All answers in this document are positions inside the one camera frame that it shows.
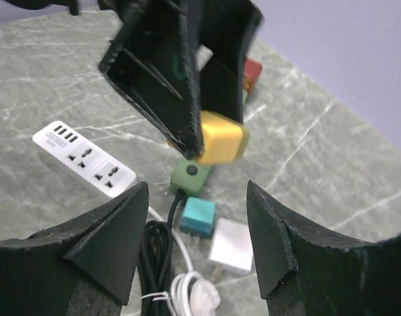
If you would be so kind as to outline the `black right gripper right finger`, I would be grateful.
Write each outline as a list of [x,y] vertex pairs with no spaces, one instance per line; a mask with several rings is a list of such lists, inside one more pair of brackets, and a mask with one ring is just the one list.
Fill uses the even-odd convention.
[[246,194],[261,297],[270,315],[401,315],[401,234],[365,242]]

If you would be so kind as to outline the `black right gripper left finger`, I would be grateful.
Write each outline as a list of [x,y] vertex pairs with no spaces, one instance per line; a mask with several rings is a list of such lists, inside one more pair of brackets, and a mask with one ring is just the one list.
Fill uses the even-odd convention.
[[119,315],[149,206],[141,182],[26,239],[0,241],[0,315]]

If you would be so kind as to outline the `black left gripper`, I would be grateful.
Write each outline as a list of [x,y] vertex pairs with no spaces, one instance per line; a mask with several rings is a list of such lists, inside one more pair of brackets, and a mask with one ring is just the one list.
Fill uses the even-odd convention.
[[6,0],[40,11],[64,7],[72,16],[96,6],[122,26],[99,63],[111,87],[187,159],[203,150],[200,127],[200,46],[203,1]]

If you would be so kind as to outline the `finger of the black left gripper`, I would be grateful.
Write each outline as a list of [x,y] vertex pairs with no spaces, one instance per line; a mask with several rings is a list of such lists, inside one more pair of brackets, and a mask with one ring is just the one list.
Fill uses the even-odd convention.
[[213,55],[200,72],[201,109],[243,122],[243,71],[263,20],[251,1],[207,1],[200,43]]

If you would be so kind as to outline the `yellow plug adapter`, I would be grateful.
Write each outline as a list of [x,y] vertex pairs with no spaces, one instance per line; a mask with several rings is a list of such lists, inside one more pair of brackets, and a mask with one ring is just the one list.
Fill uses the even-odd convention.
[[200,111],[203,149],[192,160],[200,165],[229,164],[240,159],[250,139],[243,124],[212,111]]

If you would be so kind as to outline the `green power strip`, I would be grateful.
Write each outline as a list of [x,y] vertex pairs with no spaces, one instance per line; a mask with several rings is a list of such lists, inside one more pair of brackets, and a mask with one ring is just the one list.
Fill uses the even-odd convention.
[[169,190],[174,194],[182,190],[188,196],[198,197],[213,166],[181,158],[171,174]]

